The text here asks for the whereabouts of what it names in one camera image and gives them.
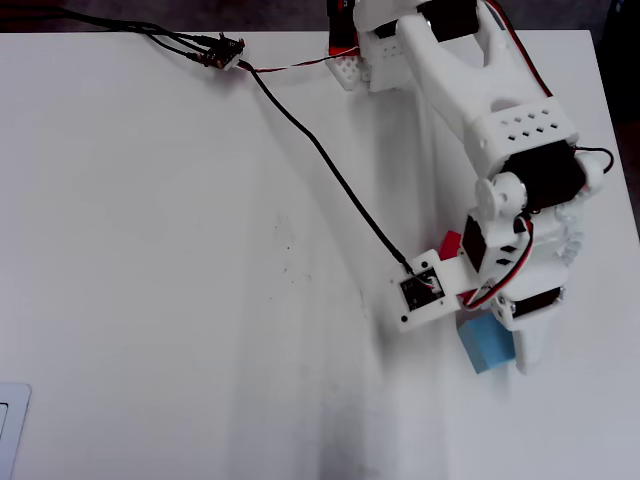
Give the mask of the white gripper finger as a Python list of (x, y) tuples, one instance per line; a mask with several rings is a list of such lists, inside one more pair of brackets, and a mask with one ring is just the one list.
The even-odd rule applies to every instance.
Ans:
[(516, 367), (523, 375), (530, 375), (539, 364), (547, 338), (551, 315), (530, 314), (515, 320), (513, 341)]

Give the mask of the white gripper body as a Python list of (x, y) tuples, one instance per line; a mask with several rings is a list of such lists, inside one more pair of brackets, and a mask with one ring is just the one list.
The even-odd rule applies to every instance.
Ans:
[(462, 297), (463, 308), (489, 309), (510, 331), (517, 318), (556, 314), (569, 266), (581, 248), (578, 221), (555, 207), (492, 221), (472, 209), (462, 236), (462, 257), (475, 284)]

